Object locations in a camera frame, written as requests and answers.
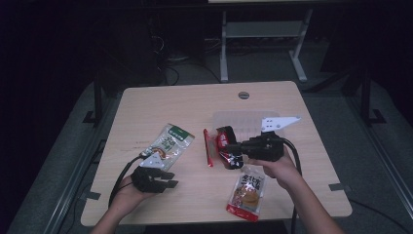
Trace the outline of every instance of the white shelf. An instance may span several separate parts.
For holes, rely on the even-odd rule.
[[[226,37],[297,37],[303,21],[227,22]]]

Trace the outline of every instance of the person's right hand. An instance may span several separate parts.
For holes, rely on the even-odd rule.
[[[264,173],[269,177],[276,178],[279,185],[284,189],[298,176],[301,177],[286,147],[284,147],[284,155],[276,162],[249,159],[248,163],[263,166]]]

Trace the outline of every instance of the snack bag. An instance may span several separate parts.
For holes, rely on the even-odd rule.
[[[155,141],[140,155],[147,158],[155,153],[159,153],[162,160],[161,170],[167,172],[183,151],[192,143],[194,138],[193,135],[181,128],[167,124]]]
[[[218,155],[218,148],[216,146],[216,134],[210,134],[204,129],[204,140],[206,142],[206,162],[209,167],[213,167],[212,158],[216,158]]]
[[[236,144],[237,139],[231,126],[217,129],[216,146],[220,159],[228,170],[240,169],[244,165],[242,152],[229,152],[225,145]]]
[[[227,211],[249,221],[257,221],[264,194],[265,175],[243,167],[227,205]]]

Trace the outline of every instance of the wooden table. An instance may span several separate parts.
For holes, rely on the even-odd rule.
[[[248,92],[249,98],[239,98],[239,92]],[[345,192],[331,191],[328,186],[340,181],[296,85],[264,82],[127,89],[91,188],[100,197],[88,199],[82,223],[91,226],[98,222],[124,166],[149,146],[167,123],[196,137],[169,170],[179,183],[145,201],[121,224],[243,220],[225,210],[240,171],[226,170],[222,164],[207,165],[203,129],[212,129],[212,116],[220,110],[270,110],[285,117],[301,116],[298,123],[283,129],[283,134],[298,149],[304,178],[332,216],[351,214]],[[269,178],[263,199],[259,220],[291,218],[291,199],[274,179]]]

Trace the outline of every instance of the red snack package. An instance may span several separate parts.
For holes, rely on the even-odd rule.
[[[204,129],[204,140],[206,142],[206,162],[209,167],[213,167],[212,158],[218,154],[216,148],[216,135],[210,135],[209,132]]]
[[[234,130],[231,126],[226,126],[217,129],[218,136],[216,137],[216,146],[220,155],[221,161],[226,169],[234,170],[243,167],[243,156],[241,152],[228,152],[225,148],[227,144],[236,144],[237,139]]]
[[[244,167],[233,189],[227,211],[249,221],[257,221],[264,194],[265,175]]]

